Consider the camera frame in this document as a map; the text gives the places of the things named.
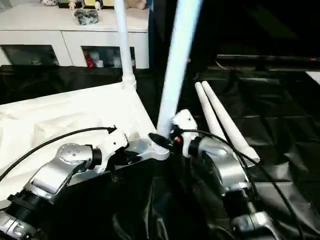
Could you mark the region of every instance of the white pole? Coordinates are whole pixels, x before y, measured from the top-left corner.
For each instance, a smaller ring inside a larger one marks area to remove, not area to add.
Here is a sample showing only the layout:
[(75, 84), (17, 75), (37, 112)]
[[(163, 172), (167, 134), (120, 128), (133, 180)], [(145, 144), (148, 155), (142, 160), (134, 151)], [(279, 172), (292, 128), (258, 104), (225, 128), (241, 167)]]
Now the white pole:
[(203, 0), (178, 0), (165, 72), (158, 134), (168, 137), (177, 111), (181, 87)]
[(122, 82), (124, 86), (131, 85), (137, 89), (137, 81), (132, 70), (131, 54), (127, 31), (127, 18), (124, 0), (114, 0), (116, 25), (119, 36), (119, 46), (122, 64)]
[(197, 82), (195, 85), (196, 93), (198, 94), (203, 113), (208, 124), (209, 130), (212, 134), (219, 136), (220, 138), (227, 140), (224, 132), (222, 131), (218, 119), (214, 110), (211, 107), (209, 99), (201, 85), (200, 82)]
[(241, 132), (235, 125), (234, 121), (229, 116), (228, 112), (221, 104), (219, 98), (210, 87), (207, 81), (202, 82), (202, 87), (208, 96), (221, 124), (223, 125), (228, 137), (230, 138), (234, 147), (241, 153), (247, 155), (248, 157), (252, 158), (256, 162), (260, 161), (260, 158), (256, 151), (248, 145), (245, 138), (242, 136)]

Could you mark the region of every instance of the plush toy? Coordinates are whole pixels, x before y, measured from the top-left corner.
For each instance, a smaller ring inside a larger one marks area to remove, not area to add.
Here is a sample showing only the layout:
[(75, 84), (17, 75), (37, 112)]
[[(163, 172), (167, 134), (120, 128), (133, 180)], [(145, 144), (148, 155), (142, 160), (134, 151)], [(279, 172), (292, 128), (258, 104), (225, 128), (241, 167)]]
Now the plush toy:
[(76, 2), (74, 0), (69, 0), (69, 9), (75, 10)]
[(125, 0), (125, 8), (144, 9), (146, 7), (147, 0)]
[(57, 0), (39, 0), (39, 2), (45, 6), (56, 6)]
[(97, 11), (101, 10), (101, 3), (99, 0), (95, 0), (94, 7), (95, 7), (95, 10), (97, 10)]

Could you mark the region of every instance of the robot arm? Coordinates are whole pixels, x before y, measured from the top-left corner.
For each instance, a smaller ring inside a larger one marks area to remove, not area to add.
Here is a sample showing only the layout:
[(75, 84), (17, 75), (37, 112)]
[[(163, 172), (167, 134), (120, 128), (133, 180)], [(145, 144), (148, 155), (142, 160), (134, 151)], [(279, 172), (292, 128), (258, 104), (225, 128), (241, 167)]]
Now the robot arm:
[(21, 192), (8, 197), (11, 205), (0, 211), (0, 235), (31, 239), (75, 174), (87, 170), (103, 173), (109, 158), (127, 146), (125, 134), (116, 129), (97, 148), (75, 143), (59, 147), (55, 157), (33, 175)]
[(199, 137), (197, 132), (181, 131), (197, 129), (196, 121), (186, 109), (177, 113), (172, 123), (169, 140), (154, 133), (149, 134), (150, 138), (163, 148), (181, 151), (186, 158), (192, 156), (213, 163), (212, 177), (218, 183), (218, 194), (230, 219), (233, 234), (238, 239), (279, 240), (271, 218), (265, 211), (256, 209), (250, 197), (251, 185), (233, 150), (217, 139)]

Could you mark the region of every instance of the black tablecloth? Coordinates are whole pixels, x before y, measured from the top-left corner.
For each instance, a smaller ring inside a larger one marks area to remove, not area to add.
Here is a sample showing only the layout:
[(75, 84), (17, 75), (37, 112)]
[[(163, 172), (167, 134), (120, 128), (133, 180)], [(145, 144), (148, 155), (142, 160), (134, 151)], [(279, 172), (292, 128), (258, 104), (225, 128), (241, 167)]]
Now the black tablecloth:
[[(118, 82), (120, 73), (81, 67), (0, 68), (0, 103)], [(137, 92), (156, 124), (163, 76), (136, 73)], [(305, 237), (320, 239), (320, 86), (304, 72), (188, 74), (179, 110), (207, 130), (194, 83), (208, 81), (299, 217)], [(171, 155), (71, 186), (50, 220), (48, 239), (231, 239), (210, 164)], [(257, 167), (249, 172), (284, 239), (298, 239), (292, 216)]]

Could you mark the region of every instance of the white cabinet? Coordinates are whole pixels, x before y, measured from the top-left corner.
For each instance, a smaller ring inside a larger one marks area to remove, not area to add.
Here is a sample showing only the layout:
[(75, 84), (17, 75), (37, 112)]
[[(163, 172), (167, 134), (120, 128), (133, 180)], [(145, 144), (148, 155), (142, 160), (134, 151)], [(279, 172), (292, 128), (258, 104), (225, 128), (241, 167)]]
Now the white cabinet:
[[(105, 67), (121, 66), (117, 32), (63, 31), (63, 38), (74, 66), (87, 67), (84, 52), (96, 53)], [(129, 32), (132, 65), (137, 69), (149, 68), (148, 36)]]
[(0, 65), (59, 65), (72, 62), (60, 31), (0, 30)]
[[(132, 64), (149, 68), (149, 10), (126, 10)], [(99, 22), (79, 25), (69, 9), (20, 4), (0, 14), (1, 65), (87, 67), (85, 54), (101, 67), (120, 67), (119, 37), (113, 9), (99, 12)]]

